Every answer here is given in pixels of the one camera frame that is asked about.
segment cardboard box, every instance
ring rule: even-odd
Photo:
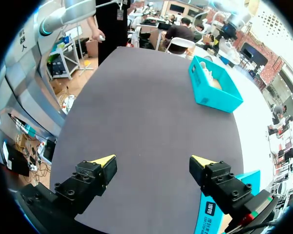
[[[54,91],[55,95],[58,94],[60,91],[62,91],[62,87],[61,87],[60,83],[56,79],[50,81],[50,84],[51,84],[51,86],[53,88],[53,91]]]
[[[18,134],[16,138],[16,144],[21,148],[25,148],[25,143],[26,143],[26,138],[24,134]]]
[[[96,40],[89,40],[86,42],[88,57],[98,57],[98,42]]]

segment desk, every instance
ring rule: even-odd
[[[233,112],[240,135],[244,172],[260,170],[260,190],[273,180],[273,161],[267,126],[272,124],[272,114],[260,90],[235,67],[225,65],[220,58],[211,56],[196,46],[194,55],[210,56],[213,62],[226,69],[238,88],[244,102]]]
[[[196,104],[189,65],[118,47],[84,86],[61,130],[50,187],[82,160],[116,154],[118,171],[77,221],[106,233],[193,234],[201,191],[189,157],[224,160],[243,172],[234,115]]]
[[[156,22],[162,22],[162,23],[166,23],[167,20],[164,20],[164,19],[160,19],[160,18],[157,18],[157,17],[148,17],[147,20],[154,20]]]
[[[145,25],[145,24],[137,24],[137,26],[141,26],[141,32],[142,33],[151,33],[150,35],[150,42],[153,45],[154,48],[157,46],[157,38],[160,35],[157,26],[158,23],[153,26],[153,25]]]

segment white chair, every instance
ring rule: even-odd
[[[172,53],[172,52],[170,52],[168,50],[170,48],[171,44],[182,46],[182,47],[185,47],[185,48],[193,48],[193,47],[195,47],[195,43],[193,41],[191,41],[191,40],[187,40],[187,39],[183,39],[183,38],[173,38],[173,39],[171,39],[171,41],[170,41],[165,53],[177,55],[177,54],[174,54],[174,53]],[[186,53],[180,54],[178,56],[185,58]]]
[[[140,36],[141,27],[138,26],[134,33],[131,36],[131,44],[133,44],[133,47],[139,48],[139,36]]]

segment person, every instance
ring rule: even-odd
[[[213,34],[211,33],[208,33],[206,35],[208,38],[210,38],[210,42],[206,43],[205,45],[203,45],[203,49],[204,50],[207,50],[207,49],[212,49],[213,48],[213,45],[214,45],[214,41],[215,41],[215,37],[213,36]]]
[[[181,25],[173,25],[171,26],[166,35],[165,35],[165,41],[163,42],[163,46],[167,48],[169,46],[169,43],[171,39],[173,38],[183,38],[187,40],[194,40],[194,34],[191,31],[191,29],[188,28],[191,21],[188,18],[182,18],[181,19]],[[186,51],[187,48],[181,47],[178,45],[170,45],[169,51],[173,54],[181,55]]]
[[[136,17],[131,24],[131,28],[136,29],[137,24],[144,22],[146,18],[147,18],[147,14],[143,14],[143,16]]]
[[[170,24],[174,24],[176,21],[175,15],[171,15],[170,19],[168,20]]]
[[[290,148],[290,150],[284,154],[284,161],[288,161],[290,158],[293,158],[293,148]]]
[[[276,105],[272,108],[272,121],[273,124],[278,124],[279,123],[279,119],[283,117],[284,112],[287,111],[287,106],[284,105]]]
[[[96,4],[108,3],[110,0],[97,0]],[[127,14],[136,5],[130,5],[130,0],[123,0],[122,9],[117,3],[112,3],[97,9],[95,24],[94,16],[87,18],[87,23],[92,31],[92,38],[98,43],[98,64],[100,65],[118,46],[127,43]]]
[[[204,26],[201,25],[201,24],[198,24],[195,27],[200,32],[202,32],[204,30]],[[194,32],[194,42],[195,43],[197,43],[200,39],[202,39],[202,37],[203,37],[203,34],[202,33],[199,33],[197,31]]]
[[[285,127],[289,125],[290,121],[293,121],[293,116],[288,117],[288,119],[285,121]]]

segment seated person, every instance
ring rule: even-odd
[[[165,35],[165,41],[163,42],[163,46],[167,48],[169,46],[169,43],[171,39],[173,38],[183,38],[187,40],[194,40],[194,34],[191,31],[191,29],[188,28],[191,21],[188,18],[182,18],[181,19],[181,25],[173,25],[171,26],[166,35]],[[169,51],[173,54],[181,55],[186,51],[187,48],[181,47],[178,45],[170,45]]]
[[[290,148],[286,153],[283,150],[280,150],[278,157],[284,156],[284,161],[287,162],[290,158],[293,158],[293,148]]]
[[[209,43],[206,43],[203,46],[203,49],[204,50],[207,50],[208,48],[209,49],[212,49],[213,48],[213,45],[214,45],[215,37],[211,33],[208,33],[206,36],[210,38],[210,42]]]
[[[137,28],[137,24],[140,24],[142,22],[144,22],[147,18],[147,14],[143,14],[143,16],[137,16],[132,24],[131,24],[131,28],[136,29]]]
[[[199,30],[200,32],[202,32],[204,30],[204,26],[201,24],[198,24],[195,26],[197,30]],[[200,39],[202,39],[203,34],[194,31],[194,42],[197,43]]]
[[[293,121],[293,116],[290,116],[286,121],[285,121],[285,127],[289,125],[289,122]]]

